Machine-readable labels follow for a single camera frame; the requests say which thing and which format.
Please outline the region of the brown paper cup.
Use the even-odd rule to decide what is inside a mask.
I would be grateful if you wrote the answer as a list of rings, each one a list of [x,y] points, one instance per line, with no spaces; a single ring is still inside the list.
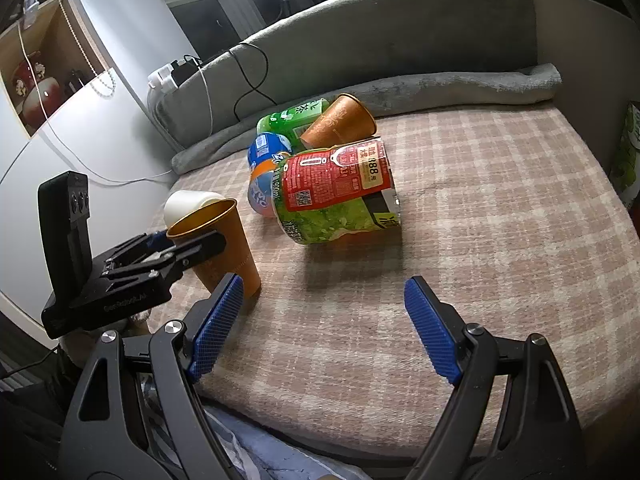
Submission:
[[[330,148],[374,136],[378,125],[356,96],[340,94],[302,134],[305,148]]]
[[[194,266],[193,272],[209,292],[214,291],[227,273],[238,274],[243,281],[244,298],[249,300],[258,292],[262,282],[248,246],[236,200],[225,198],[198,208],[174,223],[167,230],[167,236],[176,245],[181,245],[211,232],[224,237],[224,249]]]

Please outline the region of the white paper cup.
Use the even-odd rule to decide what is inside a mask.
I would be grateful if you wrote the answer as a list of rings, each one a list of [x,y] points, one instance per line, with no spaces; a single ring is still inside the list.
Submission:
[[[223,200],[224,196],[216,192],[179,190],[168,197],[164,205],[165,226],[170,228],[176,222],[192,212],[209,204]]]

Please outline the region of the orange blue snack cup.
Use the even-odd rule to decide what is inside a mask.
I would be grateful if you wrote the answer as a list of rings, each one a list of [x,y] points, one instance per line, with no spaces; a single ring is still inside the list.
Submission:
[[[252,209],[266,218],[274,217],[272,203],[272,182],[280,162],[290,157],[285,152],[274,154],[252,166],[247,200]]]

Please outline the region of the lying brown paper cup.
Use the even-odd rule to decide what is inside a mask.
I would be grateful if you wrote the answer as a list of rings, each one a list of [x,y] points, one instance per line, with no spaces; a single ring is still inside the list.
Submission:
[[[378,125],[356,96],[340,94],[302,134],[305,148],[330,148],[374,136]]]

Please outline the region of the blue grey cloth below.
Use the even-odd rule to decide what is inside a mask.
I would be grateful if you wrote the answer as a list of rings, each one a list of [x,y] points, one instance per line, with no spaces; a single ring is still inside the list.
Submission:
[[[180,467],[151,375],[141,376],[141,392],[145,421],[151,431],[150,453],[167,465]],[[210,430],[244,479],[365,479],[368,476],[356,466],[289,445],[223,408],[212,404],[205,404],[203,408]]]

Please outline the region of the blue label bottle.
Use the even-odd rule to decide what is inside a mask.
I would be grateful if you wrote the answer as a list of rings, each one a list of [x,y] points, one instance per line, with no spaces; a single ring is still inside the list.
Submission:
[[[290,141],[282,134],[259,133],[247,151],[247,163],[254,170],[262,162],[277,162],[284,156],[291,156],[293,149]]]

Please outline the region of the large red green noodle tub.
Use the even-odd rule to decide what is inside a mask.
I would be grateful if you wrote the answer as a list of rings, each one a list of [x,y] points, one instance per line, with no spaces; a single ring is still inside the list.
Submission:
[[[271,200],[281,229],[301,245],[400,226],[400,203],[380,138],[285,159],[274,170]]]

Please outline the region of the white power strip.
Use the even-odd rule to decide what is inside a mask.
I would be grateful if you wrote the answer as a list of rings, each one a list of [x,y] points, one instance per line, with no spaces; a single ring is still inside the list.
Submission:
[[[148,76],[148,86],[151,90],[170,93],[179,88],[181,64],[175,60],[154,70]]]

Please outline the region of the green drink can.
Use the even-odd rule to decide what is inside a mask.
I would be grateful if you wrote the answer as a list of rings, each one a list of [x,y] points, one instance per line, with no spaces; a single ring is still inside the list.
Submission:
[[[285,136],[294,152],[301,151],[304,146],[300,137],[329,106],[327,99],[316,99],[266,115],[258,120],[256,132]]]

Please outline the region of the red round figurine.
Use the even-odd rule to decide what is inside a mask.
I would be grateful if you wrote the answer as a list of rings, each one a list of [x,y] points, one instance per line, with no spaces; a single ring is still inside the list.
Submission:
[[[58,81],[47,74],[41,53],[29,53],[28,60],[17,65],[12,75],[16,95],[22,100],[23,122],[37,130],[64,102]]]

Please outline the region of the plaid pink seat cover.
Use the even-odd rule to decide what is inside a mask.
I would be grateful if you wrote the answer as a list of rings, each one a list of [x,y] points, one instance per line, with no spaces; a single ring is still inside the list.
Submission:
[[[234,198],[262,289],[206,398],[344,453],[416,456],[451,388],[404,307],[420,275],[496,336],[547,337],[590,455],[639,428],[639,239],[587,145],[553,105],[447,108],[378,124],[397,229],[294,243],[246,200],[236,153],[180,190]]]

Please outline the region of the green package at right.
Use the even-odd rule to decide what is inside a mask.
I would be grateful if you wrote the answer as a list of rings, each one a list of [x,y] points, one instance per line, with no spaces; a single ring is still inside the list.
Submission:
[[[610,171],[612,185],[627,210],[639,194],[639,120],[639,102],[631,101],[627,107],[620,143]]]

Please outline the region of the grey sofa backrest cushion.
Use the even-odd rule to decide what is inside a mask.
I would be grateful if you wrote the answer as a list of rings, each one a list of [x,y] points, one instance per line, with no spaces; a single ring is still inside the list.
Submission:
[[[177,174],[252,142],[262,116],[351,93],[378,117],[463,104],[548,101],[534,0],[328,0],[198,68],[148,107],[178,144]]]

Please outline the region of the wooden wall shelf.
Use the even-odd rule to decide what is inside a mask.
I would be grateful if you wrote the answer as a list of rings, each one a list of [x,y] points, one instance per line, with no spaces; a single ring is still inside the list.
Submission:
[[[1,0],[1,91],[25,136],[36,130],[23,122],[12,75],[35,51],[41,53],[47,74],[60,84],[63,104],[85,87],[100,98],[114,96],[114,75],[73,0]]]

